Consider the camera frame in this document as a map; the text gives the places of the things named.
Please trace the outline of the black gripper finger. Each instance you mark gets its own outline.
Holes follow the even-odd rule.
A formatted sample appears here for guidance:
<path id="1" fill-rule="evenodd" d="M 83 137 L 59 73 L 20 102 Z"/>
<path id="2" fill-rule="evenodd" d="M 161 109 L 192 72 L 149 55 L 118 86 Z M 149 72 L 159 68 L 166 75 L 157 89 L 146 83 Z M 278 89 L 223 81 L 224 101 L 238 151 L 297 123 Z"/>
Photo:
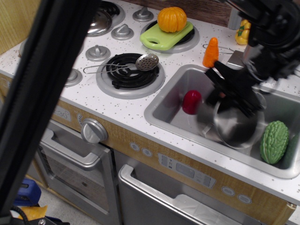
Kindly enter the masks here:
<path id="1" fill-rule="evenodd" d="M 222 92 L 220 91 L 220 89 L 215 88 L 207 97 L 205 103 L 207 105 L 216 105 L 216 103 L 221 100 L 221 94 Z"/>

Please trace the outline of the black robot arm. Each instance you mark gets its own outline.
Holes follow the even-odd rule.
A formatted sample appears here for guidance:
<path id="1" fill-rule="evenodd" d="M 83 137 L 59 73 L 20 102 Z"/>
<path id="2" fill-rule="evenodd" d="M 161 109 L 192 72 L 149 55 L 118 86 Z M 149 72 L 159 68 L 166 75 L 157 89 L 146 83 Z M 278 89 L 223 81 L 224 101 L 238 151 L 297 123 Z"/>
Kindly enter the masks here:
<path id="1" fill-rule="evenodd" d="M 219 61 L 205 74 L 214 83 L 206 99 L 209 105 L 224 101 L 226 107 L 237 107 L 247 117 L 262 106 L 253 86 L 269 77 L 287 78 L 300 64 L 300 7 L 292 0 L 228 0 L 251 23 L 248 44 L 261 45 L 260 54 L 244 68 L 234 70 Z"/>

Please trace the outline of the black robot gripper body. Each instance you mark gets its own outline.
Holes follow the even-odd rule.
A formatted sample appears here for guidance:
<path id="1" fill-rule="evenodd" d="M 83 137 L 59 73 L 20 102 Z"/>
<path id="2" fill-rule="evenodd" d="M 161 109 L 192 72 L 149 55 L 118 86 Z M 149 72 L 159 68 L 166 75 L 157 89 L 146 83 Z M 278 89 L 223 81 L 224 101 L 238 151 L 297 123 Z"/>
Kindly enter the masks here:
<path id="1" fill-rule="evenodd" d="M 247 68 L 234 70 L 219 61 L 214 63 L 214 68 L 216 71 L 209 68 L 205 75 L 213 82 L 214 89 L 218 88 L 222 92 L 219 102 L 225 104 L 223 109 L 238 108 L 247 117 L 263 110 L 252 88 L 255 79 Z"/>

